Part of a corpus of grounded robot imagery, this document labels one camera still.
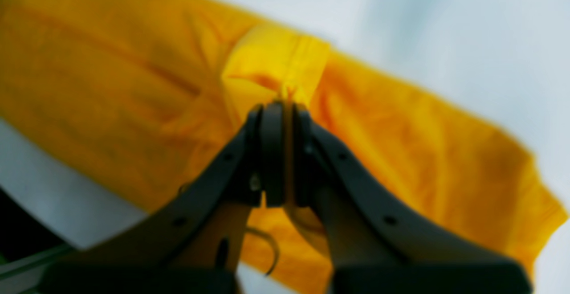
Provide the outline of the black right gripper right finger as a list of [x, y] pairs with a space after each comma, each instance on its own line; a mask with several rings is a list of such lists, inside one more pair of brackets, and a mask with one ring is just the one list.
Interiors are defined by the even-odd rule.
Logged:
[[292, 126], [296, 199], [324, 226], [329, 294], [532, 292], [519, 263], [408, 207], [305, 107], [292, 107]]

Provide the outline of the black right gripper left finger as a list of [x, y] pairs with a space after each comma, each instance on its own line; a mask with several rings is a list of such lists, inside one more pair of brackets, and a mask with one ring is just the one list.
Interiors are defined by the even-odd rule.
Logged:
[[42, 294], [237, 294], [251, 209], [283, 203], [283, 103], [257, 106], [197, 179], [135, 227], [47, 268]]

